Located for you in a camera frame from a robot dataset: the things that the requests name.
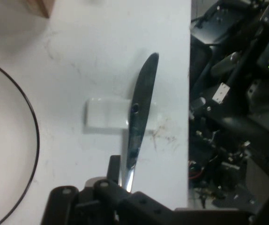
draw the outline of red wire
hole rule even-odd
[[[197,175],[195,175],[195,176],[193,176],[193,177],[189,177],[189,180],[198,178],[198,177],[200,177],[201,174],[202,174],[202,170],[201,170]]]

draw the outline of white table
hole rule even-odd
[[[133,192],[165,206],[187,206],[188,67],[191,1],[57,0],[49,20],[17,0],[0,0],[0,67],[29,98],[39,123],[34,180],[4,224],[39,224],[50,191],[105,176],[125,131],[87,130],[90,97],[131,98],[138,73],[160,55],[152,101],[163,112],[145,135]]]

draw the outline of white eraser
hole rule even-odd
[[[91,128],[128,129],[131,100],[120,98],[91,98],[87,101],[86,126]],[[151,102],[146,130],[155,130],[158,107]]]

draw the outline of black wire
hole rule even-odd
[[[195,19],[191,20],[191,23],[194,23],[202,18],[203,18],[203,16],[196,17]]]

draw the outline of knife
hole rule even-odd
[[[123,188],[131,191],[135,165],[139,156],[148,120],[154,81],[157,73],[158,53],[153,53],[144,63],[134,88],[129,114],[129,135],[126,174]]]

